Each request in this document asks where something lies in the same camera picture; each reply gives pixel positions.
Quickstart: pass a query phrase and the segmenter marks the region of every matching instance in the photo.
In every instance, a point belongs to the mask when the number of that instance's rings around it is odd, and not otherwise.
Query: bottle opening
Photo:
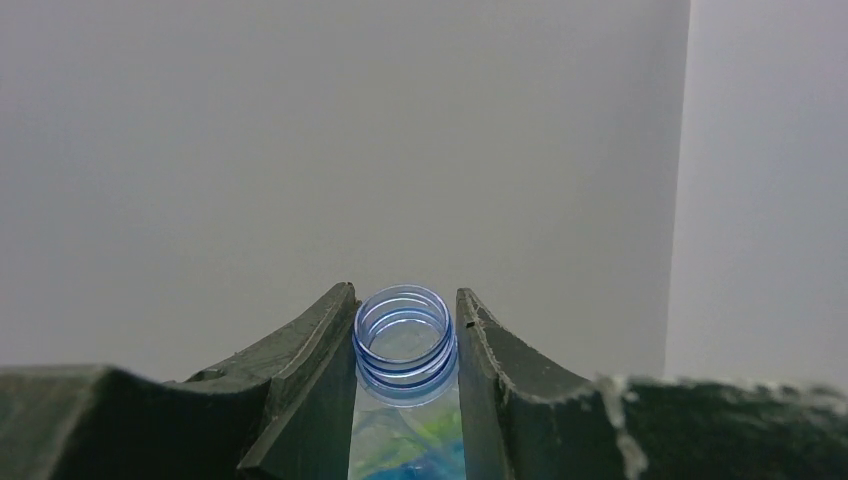
[[[421,320],[399,319],[377,332],[368,349],[389,360],[415,360],[433,348],[442,333]]]
[[[456,376],[456,334],[444,301],[418,285],[396,285],[365,300],[354,319],[357,377],[383,403],[427,403]]]

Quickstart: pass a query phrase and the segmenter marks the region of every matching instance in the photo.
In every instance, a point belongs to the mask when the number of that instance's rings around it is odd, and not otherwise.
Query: white wall
[[[848,386],[846,25],[692,2],[666,373]]]
[[[0,364],[183,378],[333,283],[659,373],[688,2],[0,2]]]

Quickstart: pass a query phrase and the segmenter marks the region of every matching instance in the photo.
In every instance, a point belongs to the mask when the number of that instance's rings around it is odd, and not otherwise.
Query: white background
[[[0,364],[183,379],[338,281],[660,374],[688,2],[0,2]]]
[[[848,387],[848,3],[692,2],[666,373]]]

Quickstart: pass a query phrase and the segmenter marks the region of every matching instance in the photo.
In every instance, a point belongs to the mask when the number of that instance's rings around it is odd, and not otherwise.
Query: gray wall
[[[692,2],[668,374],[848,387],[848,3]]]
[[[688,2],[0,2],[0,363],[183,378],[336,281],[660,373]]]

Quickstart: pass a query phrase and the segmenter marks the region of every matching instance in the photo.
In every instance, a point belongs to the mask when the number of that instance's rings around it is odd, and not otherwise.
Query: plastic bottle
[[[465,478],[450,311],[434,292],[396,285],[354,319],[359,387],[348,478]]]

